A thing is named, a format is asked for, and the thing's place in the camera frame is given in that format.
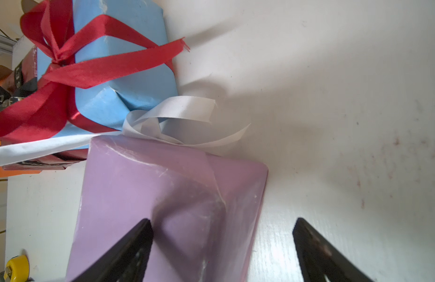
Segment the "blue gift box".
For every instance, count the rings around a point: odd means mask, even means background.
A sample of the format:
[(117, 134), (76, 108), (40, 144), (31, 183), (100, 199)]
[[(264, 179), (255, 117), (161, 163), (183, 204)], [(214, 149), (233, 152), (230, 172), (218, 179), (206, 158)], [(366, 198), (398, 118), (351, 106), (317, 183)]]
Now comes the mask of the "blue gift box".
[[(60, 129), (55, 129), (43, 139), (59, 133), (67, 122), (93, 133), (111, 132), (111, 128), (93, 122), (80, 114), (74, 97), (75, 88), (89, 89), (160, 65), (172, 68), (172, 59), (187, 47), (182, 39), (158, 46), (109, 15), (99, 15), (80, 31), (74, 32), (72, 14), (71, 1), (43, 1), (21, 19), (24, 27), (37, 23), (40, 25), (40, 30), (29, 36), (29, 39), (52, 59), (40, 83), (46, 82), (45, 90), (52, 85), (56, 86), (51, 97), (66, 98), (63, 109), (67, 114), (67, 121), (60, 126)], [(135, 43), (144, 49), (76, 63), (74, 55), (102, 36), (112, 36)]]

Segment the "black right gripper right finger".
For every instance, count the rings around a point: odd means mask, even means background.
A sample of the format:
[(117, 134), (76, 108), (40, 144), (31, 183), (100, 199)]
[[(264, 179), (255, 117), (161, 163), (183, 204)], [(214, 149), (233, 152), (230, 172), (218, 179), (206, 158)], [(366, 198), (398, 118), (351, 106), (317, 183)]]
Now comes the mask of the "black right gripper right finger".
[(304, 218), (297, 219), (292, 235), (304, 281), (372, 281)]

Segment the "red satin ribbon bow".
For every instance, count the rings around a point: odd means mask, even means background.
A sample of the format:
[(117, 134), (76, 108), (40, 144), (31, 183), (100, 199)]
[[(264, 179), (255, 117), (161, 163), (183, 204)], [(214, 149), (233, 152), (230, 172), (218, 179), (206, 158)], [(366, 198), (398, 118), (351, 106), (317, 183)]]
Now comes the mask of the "red satin ribbon bow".
[[(99, 15), (73, 30), (70, 1), (43, 1), (20, 19), (23, 34), (52, 61), (37, 91), (0, 112), (0, 140), (23, 143), (49, 139), (67, 123), (93, 133), (110, 128), (84, 117), (77, 109), (75, 89), (89, 89), (114, 79), (166, 65), (187, 48), (179, 39), (157, 45), (125, 23)], [(139, 51), (76, 62), (85, 46), (111, 36), (140, 47)]]

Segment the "white satin ribbon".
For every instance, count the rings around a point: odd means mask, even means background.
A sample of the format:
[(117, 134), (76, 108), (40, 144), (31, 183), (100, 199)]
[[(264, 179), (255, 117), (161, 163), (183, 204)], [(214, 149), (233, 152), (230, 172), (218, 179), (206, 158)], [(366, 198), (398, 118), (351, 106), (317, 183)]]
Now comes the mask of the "white satin ribbon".
[[(234, 134), (206, 143), (189, 144), (172, 136), (173, 126), (187, 122), (208, 123), (216, 107), (214, 99), (197, 96), (175, 96), (168, 98), (153, 109), (134, 110), (125, 118), (122, 130), (109, 135), (123, 135), (137, 139), (158, 141), (188, 148), (209, 149), (229, 145), (241, 140), (249, 126)], [(29, 161), (62, 151), (84, 148), (98, 133), (54, 137), (42, 141), (26, 142), (0, 147), (0, 167)]]

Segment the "purple gift box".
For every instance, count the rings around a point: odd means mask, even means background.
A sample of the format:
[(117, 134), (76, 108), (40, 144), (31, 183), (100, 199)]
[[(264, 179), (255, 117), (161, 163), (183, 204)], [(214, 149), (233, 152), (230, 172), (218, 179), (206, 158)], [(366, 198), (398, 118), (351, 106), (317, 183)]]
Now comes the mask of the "purple gift box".
[(268, 168), (124, 136), (89, 146), (66, 281), (143, 219), (154, 242), (147, 282), (243, 282)]

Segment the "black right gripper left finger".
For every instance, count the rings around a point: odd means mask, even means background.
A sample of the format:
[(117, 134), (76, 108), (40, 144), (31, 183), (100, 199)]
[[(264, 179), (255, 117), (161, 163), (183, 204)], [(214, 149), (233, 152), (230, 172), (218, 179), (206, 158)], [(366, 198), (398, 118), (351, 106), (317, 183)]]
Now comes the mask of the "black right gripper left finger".
[(154, 232), (142, 219), (74, 282), (141, 282), (144, 278)]

